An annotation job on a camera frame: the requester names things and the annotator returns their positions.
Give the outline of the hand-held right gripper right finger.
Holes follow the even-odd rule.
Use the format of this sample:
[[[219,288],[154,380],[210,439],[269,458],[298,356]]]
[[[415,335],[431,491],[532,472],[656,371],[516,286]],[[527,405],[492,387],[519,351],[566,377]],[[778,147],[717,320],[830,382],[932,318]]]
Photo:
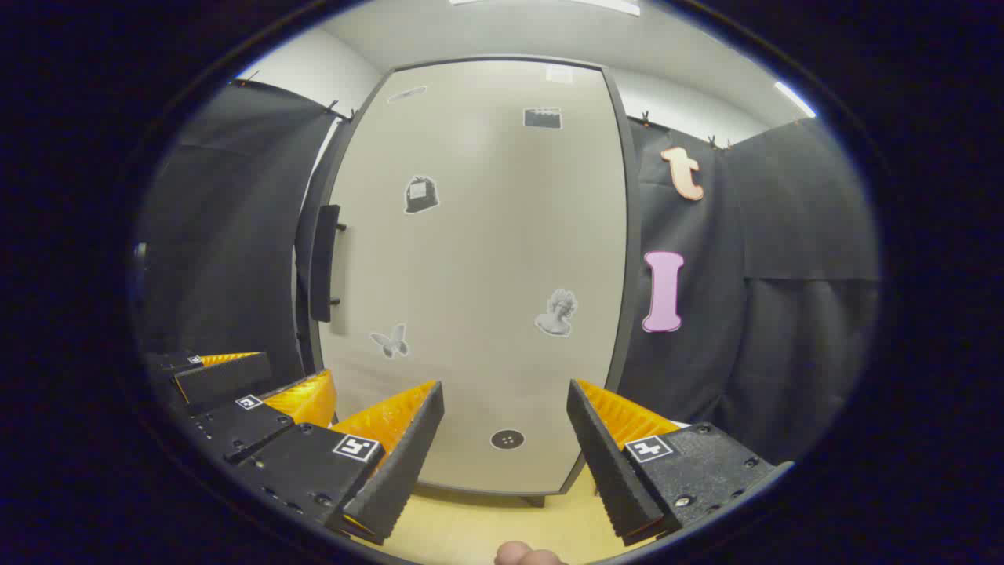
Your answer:
[[[792,468],[771,464],[716,425],[677,425],[580,379],[568,386],[566,412],[625,545],[699,528]]]

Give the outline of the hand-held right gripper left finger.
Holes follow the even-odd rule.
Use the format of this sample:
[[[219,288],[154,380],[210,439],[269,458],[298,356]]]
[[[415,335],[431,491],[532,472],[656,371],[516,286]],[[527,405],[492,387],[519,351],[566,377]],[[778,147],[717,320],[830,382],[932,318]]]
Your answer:
[[[415,490],[442,415],[441,382],[423,383],[333,427],[295,425],[235,475],[301,522],[380,545]]]

